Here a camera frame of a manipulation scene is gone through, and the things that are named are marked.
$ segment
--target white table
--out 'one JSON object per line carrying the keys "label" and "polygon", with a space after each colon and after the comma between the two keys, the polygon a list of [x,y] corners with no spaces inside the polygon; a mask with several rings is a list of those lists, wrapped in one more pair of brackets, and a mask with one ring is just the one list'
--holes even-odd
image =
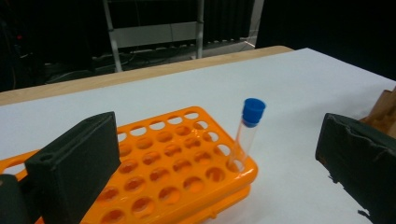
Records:
{"label": "white table", "polygon": [[327,112],[360,119],[395,81],[301,49],[120,85],[0,106],[0,159],[41,148],[79,121],[115,111],[118,125],[190,105],[231,136],[243,101],[267,109],[250,156],[259,175],[250,195],[207,223],[371,223],[315,160]]}

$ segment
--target blue cap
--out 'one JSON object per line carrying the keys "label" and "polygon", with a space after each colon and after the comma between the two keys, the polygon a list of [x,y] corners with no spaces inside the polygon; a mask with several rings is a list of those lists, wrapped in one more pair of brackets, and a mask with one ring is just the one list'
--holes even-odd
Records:
{"label": "blue cap", "polygon": [[259,123],[264,113],[265,103],[259,99],[248,98],[242,111],[242,119],[251,125]]}

